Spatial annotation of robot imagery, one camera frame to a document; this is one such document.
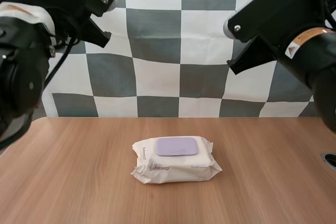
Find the white package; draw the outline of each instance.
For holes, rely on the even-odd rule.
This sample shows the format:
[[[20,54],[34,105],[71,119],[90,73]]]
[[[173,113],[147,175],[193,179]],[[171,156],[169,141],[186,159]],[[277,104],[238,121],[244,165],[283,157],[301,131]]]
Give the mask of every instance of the white package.
[[[136,168],[131,173],[142,183],[169,183],[209,180],[222,171],[211,155],[213,143],[200,136],[196,140],[198,153],[193,156],[158,156],[155,153],[156,140],[149,138],[132,145],[138,155]]]

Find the cable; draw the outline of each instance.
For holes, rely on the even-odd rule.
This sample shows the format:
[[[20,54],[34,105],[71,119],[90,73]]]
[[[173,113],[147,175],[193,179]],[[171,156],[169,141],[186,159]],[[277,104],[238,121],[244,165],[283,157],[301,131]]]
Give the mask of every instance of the cable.
[[[66,58],[68,57],[73,45],[75,44],[76,38],[72,37],[69,45],[67,47],[67,50],[65,51],[65,53],[62,55],[61,59],[59,60],[59,62],[56,64],[56,66],[54,67],[54,69],[52,70],[52,72],[48,75],[45,84],[44,84],[44,89],[48,86],[49,82],[52,80],[52,78],[54,77],[54,75],[56,74],[56,72],[58,71],[58,69],[62,66],[63,62],[66,60]]]
[[[0,150],[11,145],[16,140],[18,140],[20,137],[22,137],[24,134],[26,134],[26,132],[28,131],[31,125],[32,119],[33,119],[33,112],[27,116],[27,119],[22,125],[22,127],[14,135],[0,142]]]

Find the checkered backdrop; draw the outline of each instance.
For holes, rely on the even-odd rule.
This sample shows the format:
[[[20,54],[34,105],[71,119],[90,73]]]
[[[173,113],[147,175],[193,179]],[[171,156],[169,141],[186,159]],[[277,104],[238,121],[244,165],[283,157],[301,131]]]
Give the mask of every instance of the checkered backdrop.
[[[237,76],[229,69],[244,45],[223,24],[247,1],[119,0],[93,17],[112,33],[108,45],[76,46],[35,117],[317,115],[310,91],[279,63]]]

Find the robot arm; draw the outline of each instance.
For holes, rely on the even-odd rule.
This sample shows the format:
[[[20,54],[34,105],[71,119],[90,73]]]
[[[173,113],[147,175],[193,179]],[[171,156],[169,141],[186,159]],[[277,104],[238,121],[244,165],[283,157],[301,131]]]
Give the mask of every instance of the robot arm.
[[[313,93],[327,127],[336,132],[336,0],[252,0],[224,25],[247,42],[228,65],[235,74],[277,60]]]
[[[0,0],[0,148],[29,129],[43,89],[73,45],[80,40],[107,44],[111,34],[90,16],[102,16],[116,1]],[[62,47],[67,47],[64,55],[47,76],[48,60]]]

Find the orange label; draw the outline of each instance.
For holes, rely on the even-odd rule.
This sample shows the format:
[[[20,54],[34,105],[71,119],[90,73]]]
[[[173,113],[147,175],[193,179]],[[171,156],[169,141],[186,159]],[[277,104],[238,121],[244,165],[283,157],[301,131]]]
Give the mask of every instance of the orange label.
[[[304,31],[300,35],[298,35],[287,47],[285,51],[285,55],[287,55],[290,59],[293,59],[296,52],[300,49],[300,47],[306,43],[311,38],[318,36],[320,34],[333,33],[332,30],[324,28],[324,27],[315,27],[311,28],[307,31]]]
[[[329,30],[327,28],[323,28],[323,27],[315,27],[315,28],[311,28],[307,31],[304,31],[302,34],[300,34],[299,36],[297,36],[293,42],[299,46],[302,46],[304,43],[306,43],[308,40],[310,40],[311,38],[318,36],[320,34],[327,34],[327,33],[333,33],[332,30]]]

